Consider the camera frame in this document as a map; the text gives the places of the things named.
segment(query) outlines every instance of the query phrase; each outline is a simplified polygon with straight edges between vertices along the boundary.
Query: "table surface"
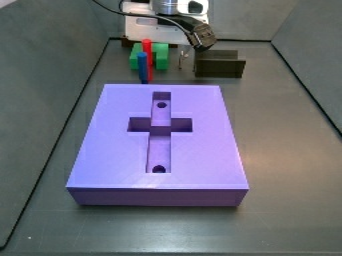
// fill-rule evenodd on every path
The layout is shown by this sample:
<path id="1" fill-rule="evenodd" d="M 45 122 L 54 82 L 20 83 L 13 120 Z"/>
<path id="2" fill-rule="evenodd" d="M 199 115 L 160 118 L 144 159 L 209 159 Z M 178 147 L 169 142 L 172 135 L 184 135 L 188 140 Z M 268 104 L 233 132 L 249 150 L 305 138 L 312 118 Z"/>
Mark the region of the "table surface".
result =
<path id="1" fill-rule="evenodd" d="M 65 183 L 105 83 L 137 83 L 129 50 L 110 41 L 3 255 L 32 253 L 342 253 L 342 143 L 269 43 L 220 42 L 241 79 L 195 78 L 192 61 L 156 84 L 217 84 L 249 192 L 237 208 L 78 206 Z"/>

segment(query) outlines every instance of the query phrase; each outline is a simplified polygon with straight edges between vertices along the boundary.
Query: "gray wall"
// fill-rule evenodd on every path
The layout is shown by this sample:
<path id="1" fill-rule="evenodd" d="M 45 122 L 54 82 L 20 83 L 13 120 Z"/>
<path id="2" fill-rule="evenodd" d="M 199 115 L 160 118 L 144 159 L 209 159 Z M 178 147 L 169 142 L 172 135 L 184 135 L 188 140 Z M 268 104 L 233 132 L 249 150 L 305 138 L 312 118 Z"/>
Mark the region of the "gray wall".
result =
<path id="1" fill-rule="evenodd" d="M 14 2 L 15 0 L 0 0 L 0 8 Z"/>
<path id="2" fill-rule="evenodd" d="M 272 44 L 342 131 L 342 1 L 301 0 Z"/>
<path id="3" fill-rule="evenodd" d="M 117 0 L 101 0 L 117 10 Z M 209 0 L 209 23 L 220 39 L 271 41 L 297 0 Z M 124 34 L 122 17 L 93 4 L 98 20 L 110 37 Z"/>
<path id="4" fill-rule="evenodd" d="M 0 9 L 0 247 L 106 43 L 88 1 Z"/>

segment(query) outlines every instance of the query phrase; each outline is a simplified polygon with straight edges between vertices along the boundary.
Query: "black cable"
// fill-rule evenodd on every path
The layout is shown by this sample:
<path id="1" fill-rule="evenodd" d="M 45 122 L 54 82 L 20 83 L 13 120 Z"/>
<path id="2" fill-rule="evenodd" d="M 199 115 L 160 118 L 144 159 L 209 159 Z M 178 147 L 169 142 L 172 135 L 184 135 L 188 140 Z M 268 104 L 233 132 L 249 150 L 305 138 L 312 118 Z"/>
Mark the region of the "black cable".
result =
<path id="1" fill-rule="evenodd" d="M 120 3 L 118 3 L 118 11 L 122 12 L 122 1 L 124 0 L 120 0 Z"/>
<path id="2" fill-rule="evenodd" d="M 101 8 L 104 8 L 106 11 L 113 12 L 118 15 L 122 16 L 130 16 L 130 17 L 144 17 L 144 18 L 152 18 L 152 19 L 158 19 L 158 20 L 165 20 L 169 23 L 172 23 L 185 34 L 189 34 L 189 31 L 186 31 L 174 21 L 161 17 L 161 16 L 156 16 L 156 15 L 149 15 L 149 14 L 134 14 L 134 13 L 128 13 L 128 12 L 121 12 L 121 11 L 114 11 L 110 8 L 108 8 L 106 6 L 104 6 L 100 2 L 97 2 L 97 0 L 92 0 L 93 3 L 96 3 Z"/>

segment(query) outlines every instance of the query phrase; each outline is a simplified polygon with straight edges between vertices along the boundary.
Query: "purple block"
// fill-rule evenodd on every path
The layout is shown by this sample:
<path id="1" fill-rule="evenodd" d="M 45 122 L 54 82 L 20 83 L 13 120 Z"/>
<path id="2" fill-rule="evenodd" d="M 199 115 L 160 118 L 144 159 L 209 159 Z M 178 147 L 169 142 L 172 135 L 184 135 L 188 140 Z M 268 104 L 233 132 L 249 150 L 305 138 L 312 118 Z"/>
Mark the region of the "purple block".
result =
<path id="1" fill-rule="evenodd" d="M 237 206 L 248 183 L 219 86 L 105 85 L 66 189 L 82 205 Z"/>

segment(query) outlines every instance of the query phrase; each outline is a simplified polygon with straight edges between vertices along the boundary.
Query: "cross-shaped cutout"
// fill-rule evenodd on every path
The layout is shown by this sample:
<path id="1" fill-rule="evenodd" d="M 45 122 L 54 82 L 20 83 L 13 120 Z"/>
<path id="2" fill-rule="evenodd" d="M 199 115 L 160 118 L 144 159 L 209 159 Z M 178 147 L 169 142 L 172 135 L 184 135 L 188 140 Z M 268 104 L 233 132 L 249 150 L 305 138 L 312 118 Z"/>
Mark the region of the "cross-shaped cutout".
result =
<path id="1" fill-rule="evenodd" d="M 170 173 L 170 132 L 192 132 L 191 118 L 170 118 L 170 92 L 153 92 L 149 117 L 130 117 L 128 132 L 149 132 L 146 173 Z"/>

